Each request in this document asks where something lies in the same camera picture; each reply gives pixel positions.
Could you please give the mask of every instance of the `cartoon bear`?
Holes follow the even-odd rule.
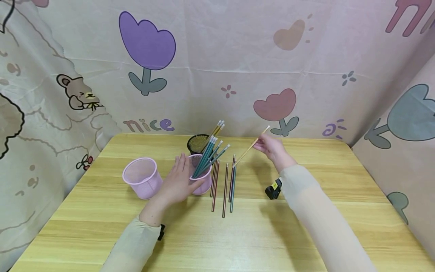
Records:
[[[103,107],[100,99],[83,82],[83,77],[71,78],[65,74],[59,74],[56,79],[57,83],[65,88],[65,93],[69,98],[68,102],[73,110],[91,109],[94,111],[98,107]]]

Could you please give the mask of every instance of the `hand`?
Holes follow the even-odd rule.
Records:
[[[190,159],[184,153],[175,157],[174,166],[159,192],[142,209],[139,220],[153,227],[160,226],[163,214],[169,206],[182,202],[205,182],[201,179],[190,184],[189,168]]]
[[[193,191],[198,189],[205,180],[201,179],[190,184],[190,163],[189,157],[184,153],[180,157],[175,157],[174,166],[172,166],[159,192],[154,197],[164,199],[167,205],[170,206],[174,203],[182,202]]]
[[[297,165],[298,163],[292,158],[284,148],[282,141],[262,134],[253,146],[255,149],[263,152],[271,160],[280,173],[283,169]]]

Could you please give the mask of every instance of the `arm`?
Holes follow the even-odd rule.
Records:
[[[189,182],[190,160],[183,153],[175,158],[175,164],[159,192],[153,196],[138,217],[125,228],[113,246],[100,272],[141,272],[160,235],[160,225],[167,208],[184,201],[204,180]]]
[[[328,271],[376,271],[349,224],[303,166],[281,171],[282,191],[310,233]]]
[[[167,208],[159,195],[151,198],[138,217],[125,228],[100,272],[141,272],[153,253]]]

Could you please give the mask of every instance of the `mesh pen cup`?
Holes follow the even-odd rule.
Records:
[[[194,183],[197,180],[200,179],[205,179],[205,182],[198,188],[196,189],[193,194],[194,195],[203,195],[205,194],[210,188],[211,188],[211,168],[213,167],[212,165],[210,165],[209,168],[205,169],[204,172],[202,172],[198,178],[192,178],[193,173],[196,170],[196,167],[199,164],[199,161],[201,160],[202,155],[201,154],[194,154],[194,155],[190,155],[190,169],[189,169],[189,174],[190,174],[190,181],[191,184]]]
[[[152,158],[139,158],[129,163],[122,172],[122,179],[141,199],[153,197],[163,182]]]
[[[195,136],[192,136],[187,141],[187,149],[191,153],[191,155],[194,154],[202,154],[202,148],[207,145],[207,134],[196,134]]]

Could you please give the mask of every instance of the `colored pencil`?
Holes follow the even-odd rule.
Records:
[[[233,177],[233,190],[231,191],[231,205],[230,205],[230,212],[233,212],[233,205],[234,205],[234,191],[236,189],[236,172],[237,172],[237,166],[234,167],[234,177]]]
[[[230,146],[230,144],[227,145],[214,159],[212,159],[206,166],[204,166],[201,170],[201,173],[204,172],[205,169],[209,168],[210,165],[212,165],[219,157],[221,157]]]
[[[221,127],[217,130],[215,135],[218,135],[224,127],[225,127],[225,124],[221,125]]]
[[[227,185],[228,185],[228,163],[225,169],[224,205],[222,207],[222,218],[225,218],[225,209],[227,207]]]
[[[219,120],[219,122],[218,122],[217,126],[214,128],[213,132],[210,134],[210,136],[208,136],[207,140],[205,141],[204,146],[201,149],[201,153],[204,152],[204,149],[207,146],[207,142],[210,140],[211,136],[215,135],[216,132],[218,132],[222,126],[225,126],[224,122],[225,122],[224,120]]]
[[[214,205],[216,203],[216,193],[218,191],[218,178],[219,178],[219,166],[221,165],[221,161],[217,161],[217,170],[216,170],[216,181],[214,183],[214,192],[213,192],[213,204],[211,206],[211,211],[214,212]]]
[[[216,141],[218,140],[218,138],[212,136],[206,149],[205,152],[202,154],[201,159],[199,160],[199,163],[195,169],[195,172],[193,173],[192,177],[193,178],[198,178],[199,175],[202,174],[203,170],[202,167],[204,165],[206,165],[209,161],[208,156],[210,154],[210,152],[213,150],[214,144],[216,143]]]
[[[270,126],[268,126],[261,134],[265,133],[266,131],[268,131],[268,129],[270,128]],[[237,162],[233,165],[233,168],[243,159],[243,157],[248,153],[248,151],[251,150],[251,148],[254,146],[254,144],[258,141],[258,138],[255,139],[252,144],[248,147],[248,149],[246,149],[245,152],[243,152],[242,156],[240,156],[239,159],[237,159]]]
[[[233,155],[232,165],[234,165],[235,162],[236,162],[236,154]],[[233,174],[234,174],[234,168],[231,167],[230,195],[231,195],[231,192],[233,191]]]
[[[217,165],[217,162],[214,162],[214,164],[213,164],[213,175],[211,176],[211,190],[210,190],[210,197],[213,196],[213,190],[214,190],[214,179],[216,178],[216,165]]]
[[[214,155],[215,155],[216,152],[218,151],[219,147],[221,147],[221,144],[222,144],[223,142],[224,142],[224,141],[221,141],[221,142],[217,145],[217,147],[213,150],[213,152],[211,153],[211,155],[208,156],[209,158],[213,158],[213,157],[214,157]]]

